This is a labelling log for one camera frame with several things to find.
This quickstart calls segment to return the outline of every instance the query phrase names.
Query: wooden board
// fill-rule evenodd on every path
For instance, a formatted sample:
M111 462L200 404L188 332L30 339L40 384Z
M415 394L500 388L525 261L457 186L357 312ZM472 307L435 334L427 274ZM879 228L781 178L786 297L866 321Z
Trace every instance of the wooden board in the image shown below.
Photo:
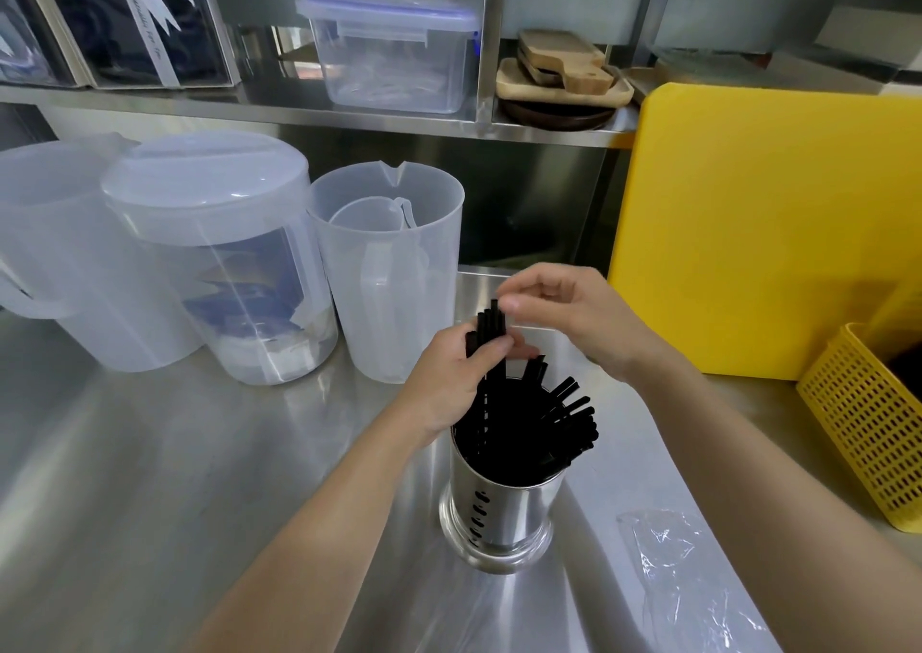
M603 95L611 87L604 70L605 53L569 31L522 30L519 48L538 70L559 73L574 94Z
M704 372L798 379L922 252L922 99L668 83L609 281Z
M574 95L564 88L538 87L531 77L525 76L515 58L503 58L496 71L496 96L524 102L549 102L550 104L580 104L588 107L611 107L617 109L631 101L633 88L620 76L618 70L605 66L614 82L604 95Z

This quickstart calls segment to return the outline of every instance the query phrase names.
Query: clear plastic bag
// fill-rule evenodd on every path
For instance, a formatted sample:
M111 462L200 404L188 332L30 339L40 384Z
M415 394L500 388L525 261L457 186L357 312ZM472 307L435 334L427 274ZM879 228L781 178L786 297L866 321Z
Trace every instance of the clear plastic bag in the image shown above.
M657 653L780 652L703 519L643 510L619 515L618 527Z

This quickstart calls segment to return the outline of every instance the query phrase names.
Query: right hand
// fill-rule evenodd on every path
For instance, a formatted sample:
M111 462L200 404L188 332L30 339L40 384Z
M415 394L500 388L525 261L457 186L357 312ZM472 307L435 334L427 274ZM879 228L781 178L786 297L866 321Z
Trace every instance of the right hand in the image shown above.
M559 330L619 381L631 383L672 352L592 267L540 263L507 279L496 295L517 324Z

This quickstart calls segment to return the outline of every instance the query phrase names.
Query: stainless steel shelf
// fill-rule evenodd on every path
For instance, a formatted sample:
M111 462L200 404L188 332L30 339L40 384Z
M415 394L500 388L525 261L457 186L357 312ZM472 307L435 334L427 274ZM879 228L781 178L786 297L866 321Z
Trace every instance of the stainless steel shelf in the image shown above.
M461 111L447 115L352 109L333 104L322 80L270 74L245 80L236 88L180 91L0 85L0 102L607 148L630 148L636 126L632 110L621 111L609 127L596 131L544 131L505 121L495 109L493 120L478 122L474 97ZM624 128L615 130L615 126Z

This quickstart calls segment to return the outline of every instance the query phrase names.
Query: container lid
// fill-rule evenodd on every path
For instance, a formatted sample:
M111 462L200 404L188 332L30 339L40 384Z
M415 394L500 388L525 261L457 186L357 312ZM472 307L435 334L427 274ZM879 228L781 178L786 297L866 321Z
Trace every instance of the container lid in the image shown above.
M412 0L298 0L298 14L309 19L393 25L416 30L480 30L469 7L455 3Z
M254 238L304 211L307 159L284 141L199 131L133 148L102 176L109 204L142 240L205 245Z

